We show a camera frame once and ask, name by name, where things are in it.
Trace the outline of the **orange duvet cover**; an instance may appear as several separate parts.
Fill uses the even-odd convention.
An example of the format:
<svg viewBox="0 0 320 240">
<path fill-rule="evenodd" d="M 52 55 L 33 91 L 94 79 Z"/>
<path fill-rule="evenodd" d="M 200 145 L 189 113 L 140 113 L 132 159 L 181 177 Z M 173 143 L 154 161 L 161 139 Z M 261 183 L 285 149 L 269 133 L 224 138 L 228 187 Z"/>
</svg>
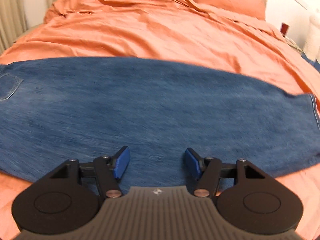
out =
<svg viewBox="0 0 320 240">
<path fill-rule="evenodd" d="M 191 0 L 59 0 L 45 26 L 7 50 L 50 57 L 136 56 L 173 60 L 244 74 L 281 89 L 319 96 L 319 73 L 290 48 L 271 24 Z"/>
</svg>

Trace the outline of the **dark red box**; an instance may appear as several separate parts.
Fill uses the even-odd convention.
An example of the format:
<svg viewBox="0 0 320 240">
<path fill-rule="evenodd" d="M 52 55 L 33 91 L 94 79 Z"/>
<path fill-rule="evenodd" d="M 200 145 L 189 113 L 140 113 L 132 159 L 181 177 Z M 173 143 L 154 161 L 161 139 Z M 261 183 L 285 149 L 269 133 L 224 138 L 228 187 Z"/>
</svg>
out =
<svg viewBox="0 0 320 240">
<path fill-rule="evenodd" d="M 283 36 L 286 36 L 288 29 L 289 29 L 289 25 L 287 25 L 286 23 L 281 24 L 280 32 Z"/>
</svg>

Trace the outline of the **right alpaca plush toy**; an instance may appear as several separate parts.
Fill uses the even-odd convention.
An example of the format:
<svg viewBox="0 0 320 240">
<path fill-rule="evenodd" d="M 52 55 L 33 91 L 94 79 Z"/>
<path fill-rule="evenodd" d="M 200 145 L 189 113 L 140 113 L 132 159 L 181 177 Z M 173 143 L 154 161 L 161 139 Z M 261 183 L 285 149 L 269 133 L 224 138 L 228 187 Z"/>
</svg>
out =
<svg viewBox="0 0 320 240">
<path fill-rule="evenodd" d="M 319 10 L 309 17 L 309 28 L 303 47 L 303 55 L 312 63 L 319 51 Z"/>
</svg>

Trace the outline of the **blue denim jeans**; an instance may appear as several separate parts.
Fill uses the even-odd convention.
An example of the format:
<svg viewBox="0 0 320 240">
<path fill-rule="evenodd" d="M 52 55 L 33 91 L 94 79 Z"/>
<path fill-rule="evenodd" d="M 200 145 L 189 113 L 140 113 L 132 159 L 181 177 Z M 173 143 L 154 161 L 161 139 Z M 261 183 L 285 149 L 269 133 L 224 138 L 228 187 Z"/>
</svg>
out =
<svg viewBox="0 0 320 240">
<path fill-rule="evenodd" d="M 189 64 L 67 57 L 1 66 L 1 170 L 36 181 L 128 146 L 121 188 L 191 183 L 183 152 L 278 177 L 319 163 L 312 94 Z"/>
</svg>

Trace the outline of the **beige pleated curtain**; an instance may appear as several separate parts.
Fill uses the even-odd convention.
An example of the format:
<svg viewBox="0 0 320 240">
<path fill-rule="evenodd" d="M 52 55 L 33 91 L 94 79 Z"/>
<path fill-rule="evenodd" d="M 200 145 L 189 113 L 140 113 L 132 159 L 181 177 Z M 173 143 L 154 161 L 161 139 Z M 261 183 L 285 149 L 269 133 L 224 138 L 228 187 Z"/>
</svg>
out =
<svg viewBox="0 0 320 240">
<path fill-rule="evenodd" d="M 23 0 L 0 0 L 1 54 L 27 31 Z"/>
</svg>

